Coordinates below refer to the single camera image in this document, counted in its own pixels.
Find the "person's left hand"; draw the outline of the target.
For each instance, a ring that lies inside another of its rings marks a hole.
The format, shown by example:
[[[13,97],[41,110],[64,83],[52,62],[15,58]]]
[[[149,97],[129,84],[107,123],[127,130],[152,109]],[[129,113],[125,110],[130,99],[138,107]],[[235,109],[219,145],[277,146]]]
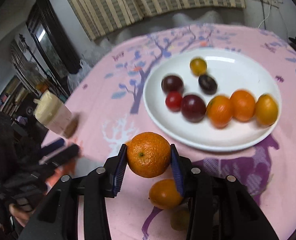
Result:
[[[25,227],[30,219],[30,217],[33,215],[35,210],[32,210],[30,212],[26,212],[20,207],[17,207],[15,204],[9,204],[9,212],[10,214],[18,221],[18,223]]]

